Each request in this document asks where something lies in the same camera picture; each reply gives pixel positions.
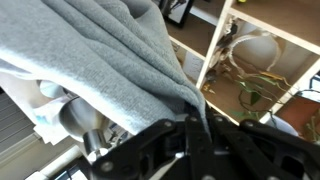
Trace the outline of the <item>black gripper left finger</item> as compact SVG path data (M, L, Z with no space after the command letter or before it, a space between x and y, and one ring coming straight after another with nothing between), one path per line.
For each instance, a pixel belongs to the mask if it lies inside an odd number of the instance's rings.
M202 165L212 157L210 116L208 105L204 119L196 108L188 105L181 121L161 119L98 158L91 166L92 174L98 180L148 180L181 153L182 158L163 179L202 179L211 173L209 167Z

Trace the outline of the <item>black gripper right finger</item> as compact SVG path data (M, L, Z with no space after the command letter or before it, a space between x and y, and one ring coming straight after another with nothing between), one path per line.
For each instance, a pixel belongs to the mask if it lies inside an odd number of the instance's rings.
M214 180L320 180L320 147L255 120L238 125L208 107L212 143L205 159Z

